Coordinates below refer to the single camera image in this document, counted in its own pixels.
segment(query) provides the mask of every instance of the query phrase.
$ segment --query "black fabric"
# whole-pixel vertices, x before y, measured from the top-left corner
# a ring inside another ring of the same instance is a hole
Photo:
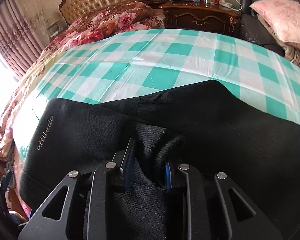
[[[284,239],[300,235],[300,126],[248,106],[219,82],[94,106],[54,99],[49,107],[55,116],[44,142],[49,150],[36,150],[51,115],[46,109],[21,176],[20,194],[31,207],[38,206],[70,170],[94,170],[124,149],[127,136],[134,134],[142,146],[133,187],[114,195],[117,221],[111,224],[125,225],[125,232],[132,232],[127,239],[165,239],[162,164],[182,149],[185,138],[185,162],[202,173],[227,173]]]

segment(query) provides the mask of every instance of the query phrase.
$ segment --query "fabric pile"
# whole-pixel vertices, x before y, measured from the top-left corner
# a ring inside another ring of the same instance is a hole
[[[146,19],[153,16],[153,9],[142,2],[110,6],[101,11],[91,11],[78,18],[49,45],[55,50],[67,45],[72,48],[89,42],[100,41],[114,33],[147,30]]]
[[[293,0],[260,0],[250,7],[285,51],[285,58],[300,68],[300,4]]]

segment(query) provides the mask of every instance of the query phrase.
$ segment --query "pink pillow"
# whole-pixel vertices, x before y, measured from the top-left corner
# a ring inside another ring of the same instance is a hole
[[[278,39],[300,49],[300,4],[293,0],[260,0],[250,5]]]

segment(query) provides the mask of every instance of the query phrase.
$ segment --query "black leather sofa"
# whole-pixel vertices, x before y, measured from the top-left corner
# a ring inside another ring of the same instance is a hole
[[[242,4],[242,18],[238,38],[263,46],[284,57],[283,49],[259,22],[256,12],[249,7],[256,1],[259,0],[240,0]]]

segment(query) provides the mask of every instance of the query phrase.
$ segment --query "brass drawer handle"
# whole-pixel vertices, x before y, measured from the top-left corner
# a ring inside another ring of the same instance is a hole
[[[203,22],[203,23],[198,23],[198,21],[192,21],[192,22],[197,24],[197,25],[202,25],[202,26],[205,26],[206,24],[209,24],[208,22]]]

